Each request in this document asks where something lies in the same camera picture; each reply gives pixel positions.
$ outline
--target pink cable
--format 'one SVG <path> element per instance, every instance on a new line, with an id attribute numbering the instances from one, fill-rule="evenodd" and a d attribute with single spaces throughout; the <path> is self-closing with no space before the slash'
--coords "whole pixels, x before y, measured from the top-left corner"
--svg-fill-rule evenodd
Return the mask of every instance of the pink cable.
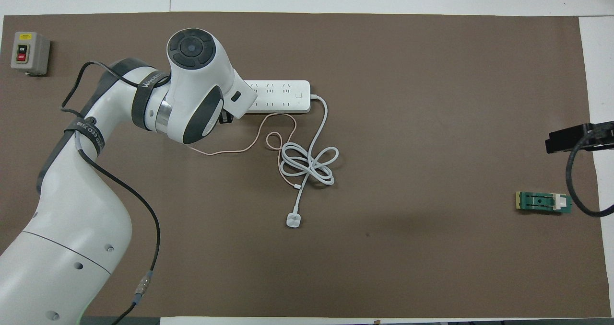
<path id="1" fill-rule="evenodd" d="M 200 152 L 203 155 L 207 155 L 207 156 L 213 156 L 213 155 L 219 155 L 219 154 L 237 154 L 239 152 L 246 152 L 247 150 L 250 150 L 250 148 L 252 148 L 252 146 L 254 146 L 254 144 L 256 144 L 256 141 L 258 141 L 258 138 L 260 137 L 260 131 L 262 130 L 262 126 L 265 124 L 265 121 L 267 121 L 268 118 L 272 117 L 272 116 L 287 116 L 290 119 L 292 119 L 292 122 L 294 122 L 294 128 L 292 129 L 292 131 L 290 132 L 290 135 L 288 135 L 288 140 L 290 141 L 290 139 L 292 139 L 292 135 L 294 134 L 294 131 L 296 131 L 296 119 L 294 119 L 294 117 L 292 115 L 287 115 L 286 113 L 271 113 L 267 116 L 265 116 L 265 118 L 262 120 L 262 122 L 260 123 L 260 126 L 258 128 L 258 133 L 256 134 L 256 138 L 254 139 L 254 141 L 252 142 L 252 144 L 250 144 L 247 148 L 242 149 L 242 150 L 224 150 L 224 151 L 217 151 L 217 152 L 204 152 L 204 151 L 200 151 L 196 148 L 193 148 L 192 146 L 187 146 L 188 148 L 196 151 L 196 152 Z M 279 139 L 279 147 L 276 148 L 275 146 L 272 146 L 268 139 L 271 135 L 275 135 L 277 136 L 277 138 Z M 287 178 L 285 178 L 285 176 L 281 173 L 281 147 L 283 146 L 283 138 L 281 137 L 281 134 L 279 134 L 279 132 L 277 131 L 272 131 L 270 132 L 266 139 L 265 139 L 267 146 L 270 150 L 277 150 L 279 151 L 279 153 L 277 154 L 277 166 L 278 166 L 278 172 L 279 175 L 281 175 L 281 177 L 283 178 L 283 180 L 286 181 L 286 183 L 288 183 L 288 185 L 294 187 L 294 184 L 291 183 Z"/>

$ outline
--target velcro strap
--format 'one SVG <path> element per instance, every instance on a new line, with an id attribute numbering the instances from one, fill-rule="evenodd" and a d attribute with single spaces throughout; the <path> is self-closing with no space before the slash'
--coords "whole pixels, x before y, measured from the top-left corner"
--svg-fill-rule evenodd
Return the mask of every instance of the velcro strap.
<path id="1" fill-rule="evenodd" d="M 145 111 L 147 111 L 147 103 L 154 91 L 154 87 L 158 82 L 164 80 L 168 76 L 166 72 L 156 70 L 145 77 L 139 87 L 136 88 L 134 100 L 132 100 L 132 122 L 138 127 L 151 131 L 145 126 Z"/>
<path id="2" fill-rule="evenodd" d="M 100 155 L 100 152 L 105 147 L 105 139 L 103 138 L 103 134 L 98 130 L 92 122 L 87 119 L 83 119 L 80 117 L 75 118 L 68 127 L 64 130 L 66 131 L 79 131 L 82 135 L 86 136 L 92 144 L 94 144 L 94 148 L 96 148 L 96 154 Z"/>

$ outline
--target gray switch box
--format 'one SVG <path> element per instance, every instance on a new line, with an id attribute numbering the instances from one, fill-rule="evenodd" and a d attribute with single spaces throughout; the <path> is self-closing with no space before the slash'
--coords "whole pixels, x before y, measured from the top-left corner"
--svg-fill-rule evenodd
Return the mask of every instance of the gray switch box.
<path id="1" fill-rule="evenodd" d="M 16 32 L 11 68 L 31 76 L 47 73 L 51 42 L 39 33 Z"/>

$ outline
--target power strip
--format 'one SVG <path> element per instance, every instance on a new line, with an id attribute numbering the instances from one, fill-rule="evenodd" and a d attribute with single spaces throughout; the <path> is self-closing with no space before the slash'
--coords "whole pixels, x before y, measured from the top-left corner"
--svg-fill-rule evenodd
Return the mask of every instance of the power strip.
<path id="1" fill-rule="evenodd" d="M 245 81 L 256 91 L 248 114 L 307 113 L 311 109 L 311 86 L 307 81 Z"/>

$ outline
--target robotic arm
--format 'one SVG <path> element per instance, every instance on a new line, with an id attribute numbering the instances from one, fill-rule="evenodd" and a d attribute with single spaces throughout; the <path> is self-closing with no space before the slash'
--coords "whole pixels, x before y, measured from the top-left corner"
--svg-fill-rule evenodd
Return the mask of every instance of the robotic arm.
<path id="1" fill-rule="evenodd" d="M 32 220 L 0 256 L 3 323 L 78 323 L 128 248 L 130 217 L 81 158 L 79 144 L 95 161 L 116 125 L 130 120 L 191 144 L 208 135 L 218 119 L 243 116 L 255 101 L 256 93 L 208 32 L 177 32 L 166 52 L 171 81 L 165 84 L 164 72 L 138 59 L 118 61 L 111 67 L 117 75 L 103 74 L 83 118 L 64 132 L 40 173 Z"/>

